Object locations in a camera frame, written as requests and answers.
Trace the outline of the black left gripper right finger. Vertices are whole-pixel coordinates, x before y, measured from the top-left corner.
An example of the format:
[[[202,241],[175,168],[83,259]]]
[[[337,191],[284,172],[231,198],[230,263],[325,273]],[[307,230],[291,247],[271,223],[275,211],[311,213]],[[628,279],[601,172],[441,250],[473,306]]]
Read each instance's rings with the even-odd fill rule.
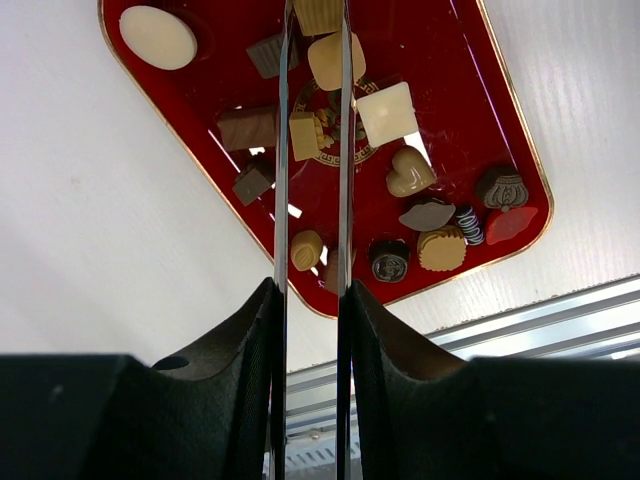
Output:
[[[462,360],[385,309],[347,297],[367,479],[635,479],[632,361]]]

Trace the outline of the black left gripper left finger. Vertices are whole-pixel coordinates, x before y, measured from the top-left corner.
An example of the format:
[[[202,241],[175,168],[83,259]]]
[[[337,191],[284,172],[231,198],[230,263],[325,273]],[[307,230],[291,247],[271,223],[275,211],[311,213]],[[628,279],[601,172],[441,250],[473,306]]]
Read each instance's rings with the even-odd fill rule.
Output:
[[[275,284],[145,365],[126,354],[1,359],[5,479],[258,479]]]

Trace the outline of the silver metal tongs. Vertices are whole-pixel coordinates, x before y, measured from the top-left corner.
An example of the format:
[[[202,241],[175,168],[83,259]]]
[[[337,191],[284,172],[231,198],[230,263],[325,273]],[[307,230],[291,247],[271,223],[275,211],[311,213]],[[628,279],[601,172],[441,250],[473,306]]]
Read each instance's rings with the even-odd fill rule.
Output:
[[[287,365],[287,292],[288,266],[307,270],[320,260],[323,243],[311,230],[303,231],[294,239],[289,238],[289,87],[290,34],[293,22],[293,3],[284,3],[282,43],[279,59],[279,106],[276,120],[276,181],[274,213],[274,274],[275,320],[271,354],[271,426],[269,477],[285,477],[286,460],[286,365]],[[351,477],[351,346],[347,313],[348,293],[352,283],[352,214],[353,174],[355,155],[355,80],[353,41],[350,22],[350,3],[342,4],[340,40],[341,98],[340,98],[340,164],[339,164],[339,224],[338,266],[336,269],[339,316],[337,321],[337,371],[336,371],[336,434],[335,477]]]

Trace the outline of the tan ridged bar chocolate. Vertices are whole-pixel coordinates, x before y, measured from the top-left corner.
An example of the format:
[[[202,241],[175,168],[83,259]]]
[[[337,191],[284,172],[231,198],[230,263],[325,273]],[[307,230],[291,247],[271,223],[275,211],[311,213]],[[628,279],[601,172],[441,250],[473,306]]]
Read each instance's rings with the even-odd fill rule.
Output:
[[[324,131],[313,112],[293,112],[289,117],[289,133],[296,162],[315,158],[324,144]]]

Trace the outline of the white square chocolate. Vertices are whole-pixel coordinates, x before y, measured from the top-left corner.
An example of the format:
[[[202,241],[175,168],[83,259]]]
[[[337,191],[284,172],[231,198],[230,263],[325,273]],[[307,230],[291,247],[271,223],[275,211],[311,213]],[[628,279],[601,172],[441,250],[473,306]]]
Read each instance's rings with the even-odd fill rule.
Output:
[[[399,82],[356,101],[369,145],[381,147],[419,130],[409,84]]]

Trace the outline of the white oval chocolate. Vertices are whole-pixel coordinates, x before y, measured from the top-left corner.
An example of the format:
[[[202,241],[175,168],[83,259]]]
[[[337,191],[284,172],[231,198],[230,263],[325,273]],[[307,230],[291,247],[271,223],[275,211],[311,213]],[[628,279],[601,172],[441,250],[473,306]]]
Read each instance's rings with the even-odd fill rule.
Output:
[[[161,70],[181,69],[194,60],[198,43],[177,16],[151,6],[123,11],[119,30],[126,46],[141,60]]]

